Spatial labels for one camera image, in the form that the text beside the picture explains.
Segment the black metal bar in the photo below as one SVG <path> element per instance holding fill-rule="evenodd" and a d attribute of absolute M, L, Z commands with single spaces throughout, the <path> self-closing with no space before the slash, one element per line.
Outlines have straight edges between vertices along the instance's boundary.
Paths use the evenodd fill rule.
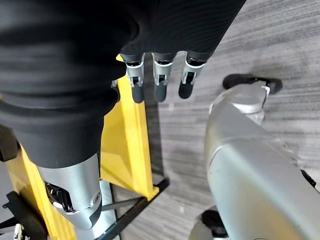
<path fill-rule="evenodd" d="M 111 204 L 107 204 L 107 205 L 102 206 L 101 211 L 108 211 L 108 210 L 119 209 L 122 207 L 127 207 L 129 205 L 136 204 L 139 200 L 141 200 L 141 198 L 143 198 L 143 196 L 124 200 L 124 201 L 118 201 L 118 202 L 111 203 Z"/>
<path fill-rule="evenodd" d="M 15 217 L 12 217 L 12 218 L 10 218 L 8 220 L 5 220 L 5 221 L 1 222 L 0 223 L 0 229 L 13 227 L 18 223 L 19 223 L 18 220 Z"/>
<path fill-rule="evenodd" d="M 162 193 L 170 184 L 169 178 L 163 179 L 155 187 L 159 188 L 159 192 L 150 201 L 146 197 L 142 197 L 133 207 L 131 207 L 124 215 L 122 215 L 114 224 L 112 224 L 100 237 L 95 240 L 113 240 L 118 236 L 136 216 L 138 216 L 160 193 Z"/>
<path fill-rule="evenodd" d="M 24 227 L 27 236 L 31 239 L 47 240 L 46 225 L 32 208 L 15 191 L 8 193 L 6 197 L 9 202 L 4 206 L 11 211 L 17 221 Z"/>

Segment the gray carpet floor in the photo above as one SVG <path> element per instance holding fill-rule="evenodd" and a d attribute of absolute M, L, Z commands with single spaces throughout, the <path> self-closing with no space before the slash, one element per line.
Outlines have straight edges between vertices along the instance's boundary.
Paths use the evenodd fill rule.
<path fill-rule="evenodd" d="M 320 1 L 248 0 L 187 100 L 178 96 L 183 61 L 179 53 L 159 105 L 151 59 L 145 63 L 152 168 L 171 185 L 124 230 L 124 240 L 187 240 L 196 217 L 213 204 L 203 158 L 205 126 L 209 105 L 231 73 L 283 80 L 283 90 L 267 100 L 263 126 L 287 142 L 320 184 Z M 130 195 L 116 190 L 117 199 Z"/>

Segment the black rubber fingertip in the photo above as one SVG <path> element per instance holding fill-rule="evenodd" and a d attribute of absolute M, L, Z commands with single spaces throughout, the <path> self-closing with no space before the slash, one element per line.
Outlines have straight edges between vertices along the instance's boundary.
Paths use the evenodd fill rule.
<path fill-rule="evenodd" d="M 132 98 L 136 104 L 140 104 L 144 101 L 144 88 L 139 87 L 137 84 L 131 88 L 132 89 Z"/>
<path fill-rule="evenodd" d="M 190 83 L 183 84 L 182 82 L 180 82 L 179 97 L 182 99 L 189 98 L 191 96 L 193 88 L 194 86 Z"/>
<path fill-rule="evenodd" d="M 154 85 L 154 99 L 161 103 L 166 99 L 167 96 L 167 85 L 160 82 L 159 85 Z"/>

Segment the silver metal housing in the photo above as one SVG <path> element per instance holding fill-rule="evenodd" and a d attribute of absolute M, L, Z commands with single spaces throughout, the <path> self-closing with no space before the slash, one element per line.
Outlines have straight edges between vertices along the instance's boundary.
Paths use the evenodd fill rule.
<path fill-rule="evenodd" d="M 205 136 L 207 179 L 228 235 L 237 240 L 319 239 L 320 194 L 297 168 L 298 157 L 247 117 L 259 113 L 258 105 L 262 110 L 266 92 L 246 86 L 219 96 Z"/>
<path fill-rule="evenodd" d="M 137 66 L 126 65 L 126 74 L 132 88 L 135 86 L 134 79 L 133 79 L 134 77 L 138 78 L 139 87 L 142 87 L 142 84 L 144 83 L 144 77 L 145 77 L 144 63 L 145 63 L 145 54 L 143 54 L 139 65 Z"/>
<path fill-rule="evenodd" d="M 152 54 L 152 57 L 153 57 L 153 78 L 154 78 L 155 85 L 159 86 L 160 75 L 165 76 L 163 85 L 164 86 L 168 85 L 173 62 L 169 62 L 168 64 L 159 64 L 154 54 Z"/>
<path fill-rule="evenodd" d="M 87 160 L 63 168 L 37 167 L 42 180 L 66 190 L 71 199 L 73 211 L 65 212 L 63 206 L 51 202 L 53 206 L 77 228 L 88 230 L 93 227 L 101 211 L 101 191 L 99 185 L 98 155 L 94 154 Z"/>
<path fill-rule="evenodd" d="M 199 65 L 199 66 L 193 66 L 193 65 L 190 65 L 187 61 L 187 56 L 185 56 L 185 60 L 184 60 L 184 67 L 183 67 L 183 70 L 182 70 L 182 79 L 181 79 L 181 82 L 183 84 L 186 84 L 187 83 L 187 75 L 189 72 L 191 73 L 194 73 L 194 76 L 193 76 L 193 79 L 191 81 L 191 85 L 194 85 L 195 82 L 196 82 L 196 79 L 197 77 L 200 75 L 202 69 L 204 68 L 205 66 L 205 63 L 202 64 L 202 65 Z"/>

